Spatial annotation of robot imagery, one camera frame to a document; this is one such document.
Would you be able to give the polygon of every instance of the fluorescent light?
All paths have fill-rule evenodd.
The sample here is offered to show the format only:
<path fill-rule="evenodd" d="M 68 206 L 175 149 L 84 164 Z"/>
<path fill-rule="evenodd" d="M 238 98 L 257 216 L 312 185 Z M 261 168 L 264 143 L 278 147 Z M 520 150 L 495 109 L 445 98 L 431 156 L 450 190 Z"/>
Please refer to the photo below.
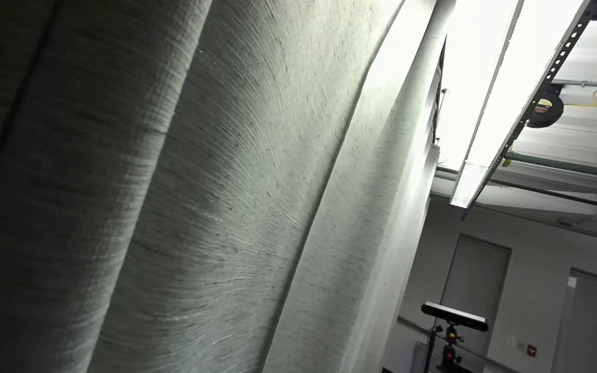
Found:
<path fill-rule="evenodd" d="M 447 43 L 439 168 L 463 168 L 522 0 L 458 0 Z"/>
<path fill-rule="evenodd" d="M 506 58 L 467 153 L 452 205 L 467 209 L 483 188 L 509 136 L 534 99 L 552 58 L 587 7 L 587 0 L 525 0 Z"/>

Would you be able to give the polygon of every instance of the door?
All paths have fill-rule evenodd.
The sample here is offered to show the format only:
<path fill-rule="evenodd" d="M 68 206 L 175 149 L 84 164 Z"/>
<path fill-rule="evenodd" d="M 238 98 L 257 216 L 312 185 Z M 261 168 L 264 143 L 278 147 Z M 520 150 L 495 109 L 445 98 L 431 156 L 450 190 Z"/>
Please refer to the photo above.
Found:
<path fill-rule="evenodd" d="M 597 370 L 597 275 L 573 270 L 568 280 L 556 373 Z"/>
<path fill-rule="evenodd" d="M 467 348 L 463 350 L 463 367 L 471 370 L 483 370 L 483 360 L 476 359 L 476 354 L 487 356 L 509 260 L 510 248 L 506 247 L 465 233 L 458 237 L 441 302 L 467 313 L 481 314 L 490 320 L 487 333 L 458 328 L 460 336 L 465 337 L 460 346 Z"/>

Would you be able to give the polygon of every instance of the wall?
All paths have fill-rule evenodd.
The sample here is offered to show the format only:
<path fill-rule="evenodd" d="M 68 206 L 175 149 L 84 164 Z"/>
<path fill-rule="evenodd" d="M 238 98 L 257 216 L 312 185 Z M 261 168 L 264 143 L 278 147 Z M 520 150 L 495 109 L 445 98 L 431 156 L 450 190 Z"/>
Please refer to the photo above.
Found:
<path fill-rule="evenodd" d="M 422 328 L 434 323 L 419 308 L 424 301 L 439 301 L 460 233 L 513 248 L 487 356 L 516 370 L 552 370 L 571 266 L 597 273 L 597 237 L 499 214 L 469 214 L 463 220 L 448 214 L 447 201 L 431 203 L 426 245 L 401 311 Z M 522 341 L 540 348 L 537 359 L 520 350 Z M 390 344 L 386 365 L 401 367 L 403 359 L 408 365 L 407 356 L 399 356 L 399 350 L 412 350 L 407 329 L 396 332 Z"/>

